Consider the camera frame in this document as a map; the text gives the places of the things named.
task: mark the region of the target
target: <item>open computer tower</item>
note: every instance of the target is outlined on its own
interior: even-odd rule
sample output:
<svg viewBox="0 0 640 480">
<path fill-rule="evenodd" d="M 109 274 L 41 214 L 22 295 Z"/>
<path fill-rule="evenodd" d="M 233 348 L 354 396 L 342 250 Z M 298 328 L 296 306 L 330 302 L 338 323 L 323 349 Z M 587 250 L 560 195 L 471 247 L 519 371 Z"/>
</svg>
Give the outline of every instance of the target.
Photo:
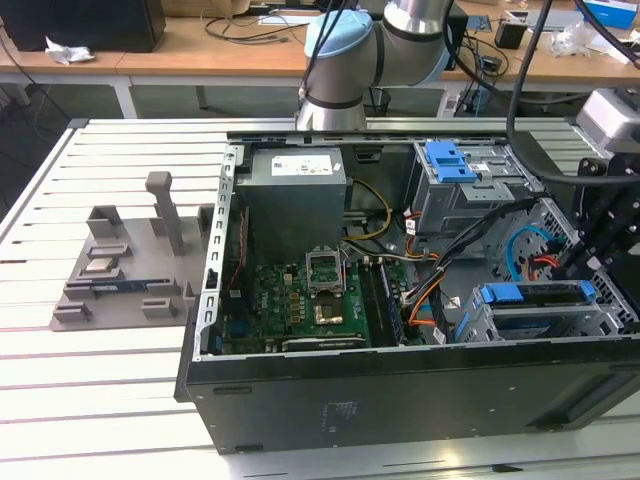
<svg viewBox="0 0 640 480">
<path fill-rule="evenodd" d="M 638 390 L 635 300 L 563 268 L 503 136 L 230 134 L 221 169 L 183 351 L 221 454 L 577 429 Z"/>
</svg>

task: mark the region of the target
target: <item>tissue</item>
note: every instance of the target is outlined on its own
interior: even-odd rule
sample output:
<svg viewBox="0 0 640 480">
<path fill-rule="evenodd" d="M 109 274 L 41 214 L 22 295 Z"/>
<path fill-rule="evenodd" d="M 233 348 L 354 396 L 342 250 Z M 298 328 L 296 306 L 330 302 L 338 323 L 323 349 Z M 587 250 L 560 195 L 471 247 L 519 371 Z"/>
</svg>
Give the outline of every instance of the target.
<svg viewBox="0 0 640 480">
<path fill-rule="evenodd" d="M 52 42 L 49 37 L 46 37 L 48 48 L 45 52 L 55 62 L 62 63 L 63 65 L 69 65 L 75 62 L 86 62 L 93 60 L 94 57 L 87 47 L 65 47 L 64 45 L 58 45 Z"/>
</svg>

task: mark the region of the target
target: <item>gray plastic stand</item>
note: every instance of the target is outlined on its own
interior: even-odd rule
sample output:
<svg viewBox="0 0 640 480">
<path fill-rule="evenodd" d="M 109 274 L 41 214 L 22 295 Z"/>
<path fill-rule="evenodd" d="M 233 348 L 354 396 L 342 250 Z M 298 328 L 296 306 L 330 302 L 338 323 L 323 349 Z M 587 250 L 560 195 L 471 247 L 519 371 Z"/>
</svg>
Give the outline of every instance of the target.
<svg viewBox="0 0 640 480">
<path fill-rule="evenodd" d="M 185 325 L 202 289 L 213 206 L 178 217 L 168 172 L 152 172 L 150 219 L 122 220 L 114 206 L 94 207 L 91 235 L 56 305 L 54 331 Z"/>
</svg>

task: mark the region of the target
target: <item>desk leg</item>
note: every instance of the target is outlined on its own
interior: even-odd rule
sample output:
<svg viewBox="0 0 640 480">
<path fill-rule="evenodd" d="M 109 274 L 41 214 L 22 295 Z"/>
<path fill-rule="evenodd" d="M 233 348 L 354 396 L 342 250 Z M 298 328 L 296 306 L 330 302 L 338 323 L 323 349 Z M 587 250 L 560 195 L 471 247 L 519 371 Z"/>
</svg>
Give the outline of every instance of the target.
<svg viewBox="0 0 640 480">
<path fill-rule="evenodd" d="M 196 86 L 196 96 L 198 97 L 198 108 L 200 110 L 206 110 L 209 108 L 209 104 L 207 103 L 207 93 L 202 85 Z"/>
<path fill-rule="evenodd" d="M 5 89 L 8 91 L 9 95 L 16 101 L 18 105 L 21 107 L 28 107 L 31 105 L 31 99 L 29 95 L 27 95 L 27 91 L 24 89 L 25 85 L 12 83 L 5 86 Z"/>
<path fill-rule="evenodd" d="M 445 84 L 438 107 L 438 117 L 453 117 L 455 115 L 460 96 L 465 88 L 466 86 L 462 82 Z"/>
<path fill-rule="evenodd" d="M 138 118 L 136 104 L 131 94 L 131 82 L 128 78 L 118 79 L 113 83 L 113 89 L 116 91 L 120 110 L 124 118 Z"/>
</svg>

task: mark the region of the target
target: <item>motherboard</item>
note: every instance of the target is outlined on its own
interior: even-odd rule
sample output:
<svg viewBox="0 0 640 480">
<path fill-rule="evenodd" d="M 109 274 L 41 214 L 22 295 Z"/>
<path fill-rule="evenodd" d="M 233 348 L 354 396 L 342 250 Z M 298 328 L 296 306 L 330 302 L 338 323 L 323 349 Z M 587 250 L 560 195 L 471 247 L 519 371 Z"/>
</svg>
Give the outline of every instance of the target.
<svg viewBox="0 0 640 480">
<path fill-rule="evenodd" d="M 362 260 L 340 262 L 337 271 L 326 261 L 308 265 L 256 266 L 251 314 L 227 318 L 225 351 L 275 353 L 333 349 L 337 344 L 365 348 L 377 343 L 377 331 L 384 328 L 378 325 L 383 313 L 397 312 L 400 293 L 408 288 L 404 267 L 399 262 L 366 265 Z M 372 276 L 380 281 L 372 281 Z M 340 288 L 318 291 L 314 287 L 318 284 Z M 377 285 L 388 290 L 389 302 L 383 307 L 371 300 L 379 296 L 373 291 Z"/>
</svg>

